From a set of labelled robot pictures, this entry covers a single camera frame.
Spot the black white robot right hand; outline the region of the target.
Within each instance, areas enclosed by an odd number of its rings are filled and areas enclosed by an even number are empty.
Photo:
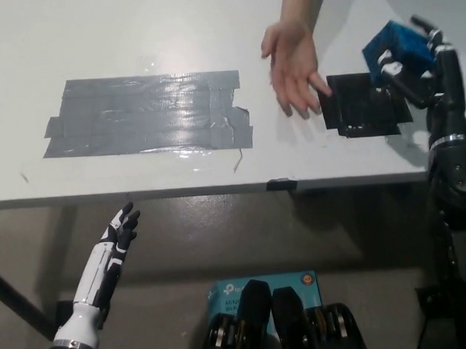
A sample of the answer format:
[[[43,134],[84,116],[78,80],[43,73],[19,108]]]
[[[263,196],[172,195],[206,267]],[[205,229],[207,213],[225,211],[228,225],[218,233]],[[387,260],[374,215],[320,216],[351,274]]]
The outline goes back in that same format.
[[[425,32],[426,48],[434,56],[429,67],[431,80],[417,77],[390,50],[377,60],[381,77],[416,109],[427,110],[430,151],[466,144],[466,96],[458,51],[427,19],[413,14],[410,21]]]

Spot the person's bare hand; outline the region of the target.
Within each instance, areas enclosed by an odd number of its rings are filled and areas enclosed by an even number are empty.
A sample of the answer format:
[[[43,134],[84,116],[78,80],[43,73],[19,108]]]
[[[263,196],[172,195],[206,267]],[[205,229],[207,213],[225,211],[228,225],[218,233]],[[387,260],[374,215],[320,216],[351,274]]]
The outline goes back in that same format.
[[[330,96],[318,73],[315,43],[308,26],[299,20],[280,20],[269,26],[261,43],[261,57],[270,60],[270,83],[280,108],[307,119],[322,113],[318,94]]]

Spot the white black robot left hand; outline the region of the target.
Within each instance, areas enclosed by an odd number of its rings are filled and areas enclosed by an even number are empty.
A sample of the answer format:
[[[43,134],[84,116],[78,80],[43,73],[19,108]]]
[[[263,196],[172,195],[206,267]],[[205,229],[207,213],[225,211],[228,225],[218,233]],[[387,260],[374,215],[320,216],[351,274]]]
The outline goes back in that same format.
[[[129,202],[106,226],[92,248],[73,298],[72,315],[61,325],[53,344],[69,349],[98,349],[99,330],[109,313],[123,264],[141,212]]]

